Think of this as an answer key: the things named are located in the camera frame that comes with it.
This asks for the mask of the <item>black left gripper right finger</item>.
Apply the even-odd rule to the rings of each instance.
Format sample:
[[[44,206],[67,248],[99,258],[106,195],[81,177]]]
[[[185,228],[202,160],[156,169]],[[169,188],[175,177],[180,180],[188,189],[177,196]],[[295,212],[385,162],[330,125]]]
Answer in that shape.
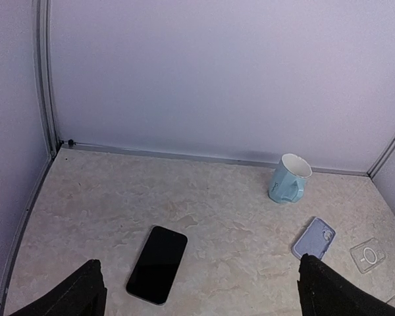
[[[395,307],[364,292],[314,255],[300,260],[302,315],[395,315]]]

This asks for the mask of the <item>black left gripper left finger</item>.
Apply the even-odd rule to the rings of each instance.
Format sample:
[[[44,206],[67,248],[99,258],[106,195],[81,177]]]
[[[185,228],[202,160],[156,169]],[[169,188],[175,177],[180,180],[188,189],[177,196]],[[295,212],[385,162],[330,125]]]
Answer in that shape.
[[[90,259],[54,289],[14,315],[104,315],[107,289],[101,262]]]

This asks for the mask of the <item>lavender silicone phone case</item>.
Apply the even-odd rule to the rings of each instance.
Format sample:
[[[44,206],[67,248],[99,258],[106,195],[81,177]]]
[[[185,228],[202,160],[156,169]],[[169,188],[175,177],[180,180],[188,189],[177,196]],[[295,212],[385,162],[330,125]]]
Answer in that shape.
[[[336,232],[329,224],[319,217],[314,217],[291,247],[291,252],[298,259],[308,254],[322,260],[335,236]]]

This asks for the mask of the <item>purple-edged black smartphone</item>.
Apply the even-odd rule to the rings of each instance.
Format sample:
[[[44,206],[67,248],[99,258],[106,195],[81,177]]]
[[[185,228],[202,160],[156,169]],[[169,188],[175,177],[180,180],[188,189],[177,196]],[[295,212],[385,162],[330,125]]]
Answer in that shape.
[[[182,261],[188,238],[154,226],[126,283],[130,295],[153,303],[166,303]]]

